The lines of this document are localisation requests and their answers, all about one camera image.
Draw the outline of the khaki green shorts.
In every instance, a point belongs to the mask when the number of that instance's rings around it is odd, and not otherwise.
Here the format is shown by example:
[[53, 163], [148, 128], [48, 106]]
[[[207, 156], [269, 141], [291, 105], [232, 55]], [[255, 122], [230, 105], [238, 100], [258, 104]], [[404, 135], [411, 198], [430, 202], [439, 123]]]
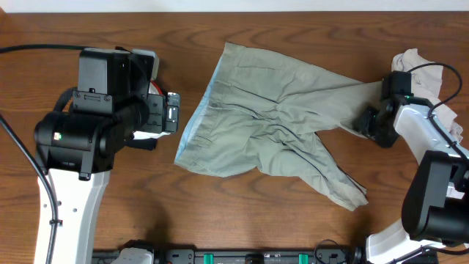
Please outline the khaki green shorts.
[[174, 159], [201, 175], [252, 169], [299, 177], [348, 210], [366, 189], [343, 172], [318, 134], [352, 124], [379, 103], [380, 83], [363, 83], [259, 48], [227, 43], [189, 119]]

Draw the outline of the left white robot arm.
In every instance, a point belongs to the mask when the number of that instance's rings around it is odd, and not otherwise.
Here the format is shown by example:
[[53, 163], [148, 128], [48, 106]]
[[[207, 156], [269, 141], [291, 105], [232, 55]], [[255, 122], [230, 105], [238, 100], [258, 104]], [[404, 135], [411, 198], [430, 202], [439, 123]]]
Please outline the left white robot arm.
[[153, 150], [178, 129], [180, 96], [155, 84], [159, 59], [141, 49], [85, 48], [78, 85], [37, 124], [36, 263], [90, 263], [101, 199], [122, 148]]

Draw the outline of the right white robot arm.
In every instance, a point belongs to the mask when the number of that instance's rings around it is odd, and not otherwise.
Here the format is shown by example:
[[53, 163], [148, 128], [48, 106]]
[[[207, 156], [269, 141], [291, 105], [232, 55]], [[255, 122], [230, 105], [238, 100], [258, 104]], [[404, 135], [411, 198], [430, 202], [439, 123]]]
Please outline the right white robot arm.
[[444, 128], [436, 106], [411, 91], [409, 71], [383, 79], [378, 109], [354, 121], [381, 147], [403, 138], [418, 162], [400, 220], [366, 239], [365, 263], [437, 263], [439, 254], [465, 255], [468, 242], [468, 150]]

